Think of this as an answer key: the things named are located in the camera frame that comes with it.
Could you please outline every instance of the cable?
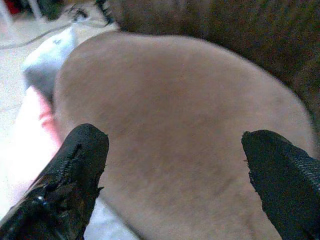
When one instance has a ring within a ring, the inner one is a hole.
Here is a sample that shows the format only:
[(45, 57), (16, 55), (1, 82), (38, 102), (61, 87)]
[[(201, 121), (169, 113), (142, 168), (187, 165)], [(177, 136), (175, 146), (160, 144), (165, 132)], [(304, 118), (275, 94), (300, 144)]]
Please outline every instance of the cable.
[(87, 19), (88, 18), (88, 14), (83, 8), (81, 8), (81, 7), (77, 7), (76, 8), (75, 7), (76, 5), (77, 4), (74, 4), (70, 9), (67, 9), (66, 11), (64, 11), (64, 13), (67, 13), (69, 19), (71, 20), (70, 23), (62, 25), (62, 26), (59, 26), (59, 27), (56, 27), (56, 28), (53, 28), (53, 29), (50, 29), (50, 30), (48, 30), (48, 31), (36, 36), (35, 38), (33, 38), (33, 39), (29, 40), (29, 41), (23, 42), (23, 43), (13, 43), (13, 44), (8, 44), (8, 45), (0, 45), (0, 50), (7, 50), (7, 49), (15, 49), (15, 48), (24, 47), (26, 45), (29, 45), (29, 44), (31, 44), (31, 43), (43, 38), (45, 35), (47, 35), (49, 33), (52, 33), (52, 32), (55, 32), (55, 31), (58, 31), (58, 30), (61, 30), (61, 29), (65, 29), (65, 28), (71, 26), (73, 23), (79, 23), (79, 24), (82, 24), (82, 25), (85, 25), (85, 26), (88, 26), (88, 27), (92, 27), (92, 28), (97, 28), (97, 29), (103, 29), (109, 24), (109, 22), (107, 22), (106, 24), (93, 23), (93, 21), (101, 20), (100, 18), (89, 18), (85, 22), (83, 20), (79, 20), (79, 17), (83, 17), (83, 19)]

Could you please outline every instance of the gray sock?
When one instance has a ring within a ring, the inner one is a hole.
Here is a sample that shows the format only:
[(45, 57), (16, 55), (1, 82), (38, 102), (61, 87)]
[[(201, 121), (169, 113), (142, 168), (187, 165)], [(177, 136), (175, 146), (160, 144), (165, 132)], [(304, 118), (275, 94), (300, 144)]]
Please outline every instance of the gray sock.
[(76, 46), (72, 27), (45, 40), (22, 65), (25, 88), (35, 86), (52, 103), (56, 75)]

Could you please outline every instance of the floor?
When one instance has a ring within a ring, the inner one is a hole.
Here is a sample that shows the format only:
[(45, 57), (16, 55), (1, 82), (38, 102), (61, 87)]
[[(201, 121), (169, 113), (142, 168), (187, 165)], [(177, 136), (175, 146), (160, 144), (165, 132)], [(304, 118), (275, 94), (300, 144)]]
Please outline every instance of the floor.
[[(90, 17), (102, 19), (102, 15), (92, 3), (86, 3), (83, 7), (89, 12)], [(13, 16), (14, 23), (8, 27), (1, 17), (0, 15), (0, 149), (5, 148), (6, 143), (10, 141), (10, 133), (24, 98), (25, 89), (21, 71), (22, 63), (44, 40), (58, 34), (62, 30), (51, 32), (41, 39), (22, 47), (12, 49), (1, 48), (11, 44), (28, 42), (48, 30), (70, 22), (66, 13), (56, 21), (47, 22), (44, 18), (35, 20), (31, 13), (23, 12)], [(96, 23), (101, 25), (104, 22), (99, 21)], [(115, 23), (104, 28), (95, 28), (81, 23), (74, 23), (73, 27), (79, 44), (102, 32), (116, 31), (118, 29)], [(119, 218), (112, 213), (112, 210), (104, 206), (99, 199), (96, 202), (92, 216), (90, 225), (85, 233), (86, 239), (137, 239), (123, 225)]]

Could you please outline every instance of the pink fabric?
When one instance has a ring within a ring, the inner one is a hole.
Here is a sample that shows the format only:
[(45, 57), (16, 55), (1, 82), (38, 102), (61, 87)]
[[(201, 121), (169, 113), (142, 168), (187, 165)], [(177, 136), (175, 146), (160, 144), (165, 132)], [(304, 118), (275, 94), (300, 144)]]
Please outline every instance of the pink fabric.
[(29, 87), (0, 159), (2, 211), (21, 198), (61, 144), (50, 104), (35, 87)]

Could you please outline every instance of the cord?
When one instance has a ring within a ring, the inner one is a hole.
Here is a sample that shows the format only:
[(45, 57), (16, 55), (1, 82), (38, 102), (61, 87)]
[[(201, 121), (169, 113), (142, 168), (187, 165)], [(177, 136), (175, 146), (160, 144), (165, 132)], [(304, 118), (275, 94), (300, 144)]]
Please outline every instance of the cord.
[(96, 24), (96, 23), (94, 23), (94, 21), (103, 20), (102, 18), (90, 18), (90, 19), (88, 19), (86, 21), (80, 20), (79, 17), (83, 17), (83, 19), (87, 19), (88, 18), (88, 14), (82, 7), (77, 7), (76, 8), (76, 5), (77, 4), (74, 4), (70, 9), (67, 9), (66, 11), (64, 11), (64, 13), (67, 13), (68, 18), (71, 21), (70, 23), (62, 25), (62, 26), (59, 26), (59, 27), (56, 27), (56, 28), (53, 28), (53, 29), (50, 29), (48, 31), (45, 31), (44, 33), (36, 36), (35, 38), (33, 38), (33, 39), (29, 40), (29, 41), (26, 41), (26, 42), (13, 43), (13, 44), (8, 44), (8, 45), (0, 45), (0, 50), (7, 50), (7, 49), (15, 49), (15, 48), (24, 47), (26, 45), (29, 45), (29, 44), (31, 44), (31, 43), (43, 38), (45, 35), (47, 35), (49, 33), (52, 33), (52, 32), (55, 32), (55, 31), (58, 31), (58, 30), (61, 30), (61, 29), (65, 29), (65, 28), (71, 26), (73, 23), (79, 23), (79, 24), (82, 24), (82, 25), (85, 25), (85, 26), (88, 26), (88, 27), (92, 27), (92, 28), (97, 28), (97, 29), (103, 29), (109, 24), (109, 22), (107, 22), (105, 24)]

